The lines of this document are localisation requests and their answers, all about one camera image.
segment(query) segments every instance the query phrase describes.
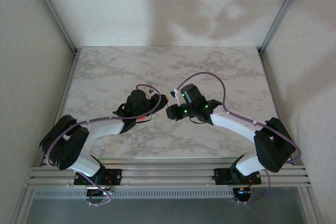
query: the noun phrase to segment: vent grille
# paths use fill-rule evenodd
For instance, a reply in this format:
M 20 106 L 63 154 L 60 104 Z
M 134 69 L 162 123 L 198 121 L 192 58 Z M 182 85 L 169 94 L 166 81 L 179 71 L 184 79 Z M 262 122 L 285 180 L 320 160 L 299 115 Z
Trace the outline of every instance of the vent grille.
M 86 189 L 38 189 L 35 199 L 83 199 L 86 197 Z
M 35 199 L 83 199 L 86 189 L 38 189 Z M 232 198 L 232 188 L 171 188 L 171 189 L 124 189 L 117 188 L 115 199 L 193 199 L 193 198 Z

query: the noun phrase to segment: white cable clip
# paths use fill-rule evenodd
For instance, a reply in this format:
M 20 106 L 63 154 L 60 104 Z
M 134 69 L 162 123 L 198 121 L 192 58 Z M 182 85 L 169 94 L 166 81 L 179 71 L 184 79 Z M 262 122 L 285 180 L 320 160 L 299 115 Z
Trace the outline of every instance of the white cable clip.
M 181 103 L 179 101 L 179 96 L 177 95 L 180 93 L 180 91 L 177 89 L 174 89 L 174 92 L 175 92 L 175 99 L 177 100 L 177 106 L 181 106 Z

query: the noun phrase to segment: marble tabletop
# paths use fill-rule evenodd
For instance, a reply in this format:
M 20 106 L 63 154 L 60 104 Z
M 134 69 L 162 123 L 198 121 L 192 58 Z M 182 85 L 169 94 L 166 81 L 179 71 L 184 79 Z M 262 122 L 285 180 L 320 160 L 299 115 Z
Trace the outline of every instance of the marble tabletop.
M 170 95 L 185 78 L 200 71 L 222 78 L 230 110 L 261 121 L 276 116 L 255 47 L 84 47 L 65 114 L 79 120 L 107 116 L 139 83 Z M 207 100 L 222 100 L 222 87 L 211 76 L 197 76 L 187 83 L 197 85 Z M 152 121 L 124 134 L 87 142 L 84 150 L 97 158 L 237 157 L 253 152 L 254 145 L 224 128 L 189 119 L 171 121 L 161 110 Z

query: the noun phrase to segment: robotic arm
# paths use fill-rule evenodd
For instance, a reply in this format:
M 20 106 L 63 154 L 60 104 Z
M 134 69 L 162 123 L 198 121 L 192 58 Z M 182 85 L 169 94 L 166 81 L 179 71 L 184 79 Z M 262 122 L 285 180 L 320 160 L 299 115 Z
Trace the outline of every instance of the robotic arm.
M 186 85 L 180 92 L 172 91 L 171 95 L 178 100 L 178 104 L 166 109 L 169 119 L 178 121 L 186 117 L 195 117 L 201 122 L 225 127 L 254 143 L 255 154 L 238 158 L 229 171 L 224 172 L 221 185 L 248 184 L 249 180 L 258 177 L 255 175 L 263 169 L 276 173 L 295 151 L 291 143 L 279 136 L 278 133 L 290 139 L 285 127 L 276 118 L 266 121 L 266 125 L 254 121 L 253 124 L 246 123 L 243 117 L 234 117 L 230 115 L 231 112 L 225 111 L 221 102 L 207 101 L 193 84 Z M 60 170 L 70 168 L 90 177 L 98 185 L 106 183 L 104 178 L 109 171 L 96 158 L 81 152 L 84 143 L 97 137 L 127 132 L 137 123 L 149 121 L 151 114 L 164 108 L 167 103 L 165 95 L 161 95 L 160 99 L 158 94 L 150 96 L 148 89 L 133 90 L 126 103 L 113 112 L 115 116 L 99 118 L 105 120 L 101 122 L 97 119 L 91 120 L 93 127 L 90 132 L 71 115 L 63 116 L 41 141 L 40 149 L 45 154 L 49 152 L 50 155 L 47 156 Z
M 178 92 L 172 91 L 171 94 L 175 99 L 179 99 Z M 255 154 L 241 156 L 231 167 L 232 177 L 228 180 L 232 183 L 239 185 L 240 178 L 263 169 L 277 173 L 294 153 L 295 148 L 273 131 L 257 125 L 257 122 L 250 124 L 233 117 L 230 112 L 224 111 L 219 101 L 207 101 L 195 85 L 183 87 L 181 94 L 185 103 L 168 107 L 166 112 L 169 119 L 178 121 L 186 117 L 196 117 L 201 122 L 236 132 L 255 144 Z M 266 121 L 266 125 L 290 139 L 279 119 L 271 118 Z
M 68 139 L 64 136 L 56 142 L 49 159 L 60 170 L 73 169 L 93 178 L 93 181 L 99 184 L 107 171 L 96 158 L 82 152 L 84 143 L 101 136 L 127 132 L 137 123 L 149 121 L 151 114 L 161 110 L 167 103 L 165 95 L 161 95 L 161 99 L 158 94 L 150 96 L 148 88 L 133 90 L 126 103 L 121 104 L 109 120 L 93 122 L 93 130 L 90 132 L 81 125 L 67 132 Z M 41 141 L 40 149 L 47 154 L 55 139 L 76 124 L 76 121 L 71 115 L 63 116 Z

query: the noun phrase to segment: black joint bracket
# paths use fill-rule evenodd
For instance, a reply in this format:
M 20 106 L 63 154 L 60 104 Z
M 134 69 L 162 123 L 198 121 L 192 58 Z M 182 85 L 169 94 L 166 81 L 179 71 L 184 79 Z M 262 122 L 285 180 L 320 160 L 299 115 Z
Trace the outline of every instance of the black joint bracket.
M 260 173 L 255 172 L 249 176 L 237 176 L 234 170 L 230 168 L 214 169 L 212 179 L 216 185 L 261 185 Z
M 104 177 L 98 182 L 100 186 L 120 186 L 122 179 L 122 169 L 106 169 L 104 171 Z M 90 186 L 92 185 L 88 182 L 82 175 L 76 173 L 75 180 L 73 181 L 75 186 Z

